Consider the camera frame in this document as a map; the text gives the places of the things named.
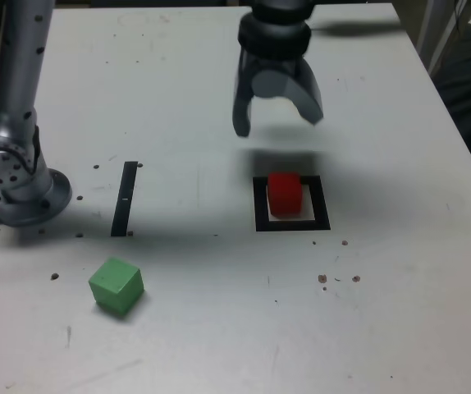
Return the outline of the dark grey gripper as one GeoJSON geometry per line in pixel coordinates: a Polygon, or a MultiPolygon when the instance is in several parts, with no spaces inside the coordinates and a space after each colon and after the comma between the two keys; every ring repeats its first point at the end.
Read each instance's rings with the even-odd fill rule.
{"type": "Polygon", "coordinates": [[[241,49],[232,107],[232,125],[241,138],[247,138],[251,130],[251,102],[254,97],[288,99],[298,114],[312,125],[323,119],[318,83],[304,57],[271,60],[241,49]]]}

